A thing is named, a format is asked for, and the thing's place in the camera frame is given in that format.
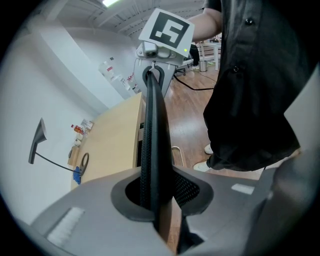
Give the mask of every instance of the white shoe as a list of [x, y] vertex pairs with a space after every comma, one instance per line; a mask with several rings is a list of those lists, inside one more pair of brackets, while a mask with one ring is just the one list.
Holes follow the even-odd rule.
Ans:
[[206, 172], [206, 171], [209, 171], [211, 168], [207, 165], [207, 161], [205, 161], [205, 162], [197, 163], [193, 167], [193, 169], [199, 172]]
[[211, 149], [210, 144], [205, 146], [204, 152], [205, 152], [206, 154], [208, 154], [208, 155], [212, 155], [212, 154], [214, 153], [214, 152], [212, 151], [212, 149]]

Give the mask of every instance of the ceiling light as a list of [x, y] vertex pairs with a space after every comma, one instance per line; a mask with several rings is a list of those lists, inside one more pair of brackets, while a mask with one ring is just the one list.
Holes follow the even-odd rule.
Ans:
[[114, 4], [115, 2], [118, 2], [119, 0], [103, 0], [102, 3], [106, 6], [109, 7], [110, 5]]

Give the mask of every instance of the black button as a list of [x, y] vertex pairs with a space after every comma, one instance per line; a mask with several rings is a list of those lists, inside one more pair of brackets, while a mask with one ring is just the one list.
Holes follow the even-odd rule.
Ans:
[[234, 67], [233, 67], [233, 72], [234, 72], [234, 73], [237, 73], [238, 71], [239, 71], [239, 68], [238, 68], [237, 66], [234, 66]]
[[245, 20], [245, 24], [248, 25], [248, 26], [251, 26], [253, 23], [254, 23], [254, 21], [253, 21], [252, 18], [247, 18], [247, 19]]

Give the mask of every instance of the metal trash bin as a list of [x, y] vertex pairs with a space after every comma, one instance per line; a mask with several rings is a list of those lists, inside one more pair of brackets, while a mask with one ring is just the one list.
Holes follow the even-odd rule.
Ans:
[[199, 62], [199, 71], [200, 72], [206, 72], [207, 70], [208, 70], [207, 61], [206, 60], [200, 60], [200, 62]]

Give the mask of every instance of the black lamp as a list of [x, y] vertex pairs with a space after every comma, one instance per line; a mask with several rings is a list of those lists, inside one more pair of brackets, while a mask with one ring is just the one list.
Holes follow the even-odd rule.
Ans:
[[69, 169], [69, 168], [66, 168], [62, 165], [59, 165], [55, 162], [52, 162], [51, 160], [45, 158], [44, 156], [40, 155], [39, 153], [37, 153], [37, 146], [39, 143], [41, 142], [44, 142], [47, 140], [47, 136], [46, 136], [46, 126], [45, 126], [45, 122], [44, 120], [41, 118], [40, 119], [40, 122], [35, 130], [35, 134], [34, 134], [34, 137], [33, 137], [33, 141], [32, 141], [32, 144], [31, 144], [31, 148], [30, 148], [30, 154], [29, 154], [29, 164], [34, 164], [34, 161], [35, 161], [35, 156], [38, 155], [39, 157], [43, 158], [44, 160], [47, 160], [48, 162], [56, 165], [56, 166], [59, 166], [63, 169], [66, 169], [68, 171], [71, 171], [71, 172], [74, 172], [74, 173], [78, 173], [80, 174], [80, 176], [83, 175], [84, 171], [75, 171], [75, 170], [72, 170], [72, 169]]

